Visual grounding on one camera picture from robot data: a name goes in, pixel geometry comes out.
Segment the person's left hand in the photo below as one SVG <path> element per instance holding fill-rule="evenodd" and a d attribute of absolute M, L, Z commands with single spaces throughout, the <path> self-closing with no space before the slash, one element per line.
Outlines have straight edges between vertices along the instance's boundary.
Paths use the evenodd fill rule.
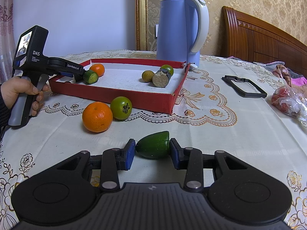
<path fill-rule="evenodd" d="M 1 85 L 1 96 L 4 104 L 9 110 L 15 104 L 19 94 L 25 93 L 35 96 L 36 98 L 32 103 L 31 109 L 31 116 L 35 116 L 39 109 L 40 102 L 44 99 L 44 92 L 48 90 L 50 90 L 50 87 L 47 84 L 45 84 L 42 90 L 39 91 L 30 81 L 16 76 L 5 81 Z"/>

